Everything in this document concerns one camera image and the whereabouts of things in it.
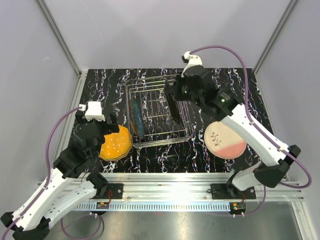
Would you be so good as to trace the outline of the orange dotted scalloped plate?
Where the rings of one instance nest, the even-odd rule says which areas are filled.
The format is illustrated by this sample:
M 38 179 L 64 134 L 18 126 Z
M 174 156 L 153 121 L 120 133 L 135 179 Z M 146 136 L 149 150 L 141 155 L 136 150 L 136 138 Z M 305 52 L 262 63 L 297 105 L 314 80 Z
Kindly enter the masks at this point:
M 104 149 L 117 149 L 117 150 L 127 150 L 129 148 L 132 149 L 131 135 L 129 130 L 122 126 L 119 126 L 119 133 L 112 133 L 109 135 L 105 135 L 105 142 L 101 146 L 101 150 Z

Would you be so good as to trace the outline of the blue round plate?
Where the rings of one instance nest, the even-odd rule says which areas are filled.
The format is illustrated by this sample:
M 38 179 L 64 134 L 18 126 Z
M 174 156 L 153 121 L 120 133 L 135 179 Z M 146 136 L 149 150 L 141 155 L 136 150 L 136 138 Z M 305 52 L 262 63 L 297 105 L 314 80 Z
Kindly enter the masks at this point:
M 131 125 L 134 133 L 143 139 L 145 136 L 143 116 L 136 98 L 130 100 Z

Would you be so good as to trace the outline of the dark brown round plate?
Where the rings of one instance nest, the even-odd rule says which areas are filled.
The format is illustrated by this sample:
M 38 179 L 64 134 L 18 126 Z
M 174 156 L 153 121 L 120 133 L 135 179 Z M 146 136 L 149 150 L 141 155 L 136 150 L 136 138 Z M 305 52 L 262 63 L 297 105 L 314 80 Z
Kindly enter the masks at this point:
M 172 119 L 179 125 L 182 125 L 182 119 L 180 116 L 180 112 L 178 110 L 178 107 L 176 105 L 176 101 L 173 99 L 172 95 L 170 94 L 170 91 L 165 88 L 164 94 L 167 100 L 167 104 L 169 106 L 169 110 L 172 116 Z

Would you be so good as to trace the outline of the metal wire dish rack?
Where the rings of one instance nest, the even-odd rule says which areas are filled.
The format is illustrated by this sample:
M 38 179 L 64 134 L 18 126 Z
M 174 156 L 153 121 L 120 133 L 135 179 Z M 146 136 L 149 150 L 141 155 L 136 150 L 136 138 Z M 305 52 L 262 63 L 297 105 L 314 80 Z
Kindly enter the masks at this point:
M 176 102 L 182 125 L 177 124 L 171 115 L 164 89 L 172 86 L 176 76 L 164 75 L 125 82 L 126 111 L 128 130 L 134 148 L 146 148 L 187 142 L 193 135 L 188 104 Z M 134 132 L 131 117 L 131 99 L 136 98 L 144 124 L 144 138 Z

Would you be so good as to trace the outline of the cream pink floral plate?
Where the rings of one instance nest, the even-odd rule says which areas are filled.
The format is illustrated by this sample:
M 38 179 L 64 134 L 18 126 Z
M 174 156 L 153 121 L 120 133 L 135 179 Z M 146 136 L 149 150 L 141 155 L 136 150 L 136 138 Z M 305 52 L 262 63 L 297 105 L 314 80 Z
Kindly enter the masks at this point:
M 218 121 L 207 126 L 203 139 L 210 153 L 226 160 L 238 158 L 247 147 L 247 143 L 242 137 Z

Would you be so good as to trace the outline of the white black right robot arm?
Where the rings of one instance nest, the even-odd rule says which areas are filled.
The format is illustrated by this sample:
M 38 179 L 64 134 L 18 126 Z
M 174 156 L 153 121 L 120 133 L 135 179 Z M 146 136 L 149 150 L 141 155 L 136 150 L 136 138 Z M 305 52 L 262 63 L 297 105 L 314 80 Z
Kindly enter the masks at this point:
M 176 75 L 170 92 L 175 100 L 190 101 L 215 121 L 231 128 L 259 155 L 260 164 L 240 170 L 229 178 L 225 184 L 228 196 L 237 199 L 248 188 L 259 184 L 275 188 L 293 163 L 288 154 L 297 157 L 300 148 L 277 140 L 246 113 L 245 105 L 231 90 L 217 88 L 210 73 L 201 65 L 192 66 Z

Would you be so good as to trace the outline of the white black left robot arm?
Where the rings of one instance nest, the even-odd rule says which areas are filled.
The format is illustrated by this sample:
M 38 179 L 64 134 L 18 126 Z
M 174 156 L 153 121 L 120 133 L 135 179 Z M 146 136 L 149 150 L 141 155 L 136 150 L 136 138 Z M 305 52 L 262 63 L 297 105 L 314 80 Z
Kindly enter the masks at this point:
M 50 229 L 76 206 L 107 195 L 108 181 L 98 171 L 93 171 L 74 191 L 56 199 L 93 165 L 105 143 L 105 136 L 120 131 L 115 113 L 110 114 L 110 123 L 102 114 L 91 116 L 77 111 L 75 116 L 79 130 L 53 162 L 46 179 L 19 209 L 5 212 L 0 218 L 6 227 L 5 232 L 12 230 L 15 240 L 43 240 Z

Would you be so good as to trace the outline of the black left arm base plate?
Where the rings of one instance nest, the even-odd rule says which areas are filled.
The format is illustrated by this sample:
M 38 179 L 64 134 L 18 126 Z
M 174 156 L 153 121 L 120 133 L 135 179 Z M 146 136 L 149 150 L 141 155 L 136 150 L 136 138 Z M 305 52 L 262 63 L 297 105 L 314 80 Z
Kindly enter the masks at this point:
M 100 197 L 100 199 L 108 199 L 111 196 L 112 200 L 121 200 L 124 193 L 123 183 L 109 183 L 107 186 L 107 192 Z

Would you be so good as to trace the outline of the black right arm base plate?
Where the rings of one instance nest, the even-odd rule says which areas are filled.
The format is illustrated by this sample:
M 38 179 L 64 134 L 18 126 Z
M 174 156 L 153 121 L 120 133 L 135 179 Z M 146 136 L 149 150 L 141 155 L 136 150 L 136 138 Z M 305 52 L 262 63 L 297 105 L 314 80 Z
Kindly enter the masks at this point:
M 226 183 L 212 183 L 206 190 L 211 194 L 213 200 L 254 200 L 256 199 L 256 191 L 254 187 L 250 187 L 244 191 L 240 191 L 233 185 Z

